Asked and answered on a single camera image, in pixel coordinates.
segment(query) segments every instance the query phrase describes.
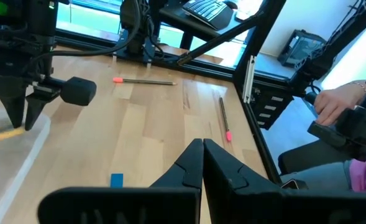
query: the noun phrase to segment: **keyboard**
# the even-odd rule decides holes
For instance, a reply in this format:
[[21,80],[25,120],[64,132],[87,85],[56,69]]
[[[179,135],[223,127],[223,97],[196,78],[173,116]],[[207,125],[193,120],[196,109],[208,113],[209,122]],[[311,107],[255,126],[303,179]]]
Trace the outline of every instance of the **keyboard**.
[[216,30],[227,27],[233,14],[218,0],[190,0],[183,5],[183,11]]

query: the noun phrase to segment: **pencil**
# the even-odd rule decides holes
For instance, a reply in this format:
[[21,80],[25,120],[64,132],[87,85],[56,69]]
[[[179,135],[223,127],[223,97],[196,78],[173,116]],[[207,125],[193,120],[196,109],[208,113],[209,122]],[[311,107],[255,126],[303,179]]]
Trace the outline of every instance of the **pencil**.
[[141,84],[156,84],[156,85],[177,85],[174,82],[156,81],[156,80],[135,80],[129,78],[116,77],[113,79],[114,83],[141,83]]
[[226,109],[224,107],[224,102],[222,100],[222,97],[219,98],[219,102],[220,102],[220,108],[221,108],[221,114],[222,114],[222,119],[224,121],[224,128],[225,128],[225,131],[226,131],[226,138],[227,138],[227,141],[231,141],[232,139],[232,136],[231,136],[231,132],[230,132],[230,129],[228,127],[228,122],[227,122],[227,115],[226,115]]

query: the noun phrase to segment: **yellow object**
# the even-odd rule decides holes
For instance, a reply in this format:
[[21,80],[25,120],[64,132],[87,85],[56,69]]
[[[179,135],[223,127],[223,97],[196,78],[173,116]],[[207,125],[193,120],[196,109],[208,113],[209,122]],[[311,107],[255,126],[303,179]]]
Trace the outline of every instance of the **yellow object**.
[[0,140],[18,136],[24,132],[25,132],[25,129],[23,127],[19,127],[16,129],[12,128],[12,129],[7,129],[5,131],[0,131]]

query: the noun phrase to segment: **desk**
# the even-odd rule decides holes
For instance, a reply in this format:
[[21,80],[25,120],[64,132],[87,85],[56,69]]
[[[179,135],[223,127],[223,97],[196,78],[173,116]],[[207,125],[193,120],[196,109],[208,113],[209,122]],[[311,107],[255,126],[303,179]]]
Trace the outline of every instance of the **desk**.
[[[112,173],[125,187],[148,187],[194,138],[211,138],[266,177],[234,85],[111,57],[55,57],[54,77],[87,78],[97,95],[87,107],[57,98],[45,107],[51,128],[3,223],[36,223],[38,203],[67,186],[109,186]],[[153,78],[176,86],[115,85],[115,76]],[[226,142],[218,97],[224,98],[233,140]],[[205,193],[201,223],[210,223]]]

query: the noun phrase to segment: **gray jeans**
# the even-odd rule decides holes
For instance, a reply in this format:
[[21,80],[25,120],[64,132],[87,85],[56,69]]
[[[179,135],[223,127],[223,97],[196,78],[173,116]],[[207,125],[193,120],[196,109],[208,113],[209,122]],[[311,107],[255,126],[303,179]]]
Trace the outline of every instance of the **gray jeans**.
[[306,182],[311,190],[351,190],[351,161],[334,162],[281,176],[282,183],[290,179]]

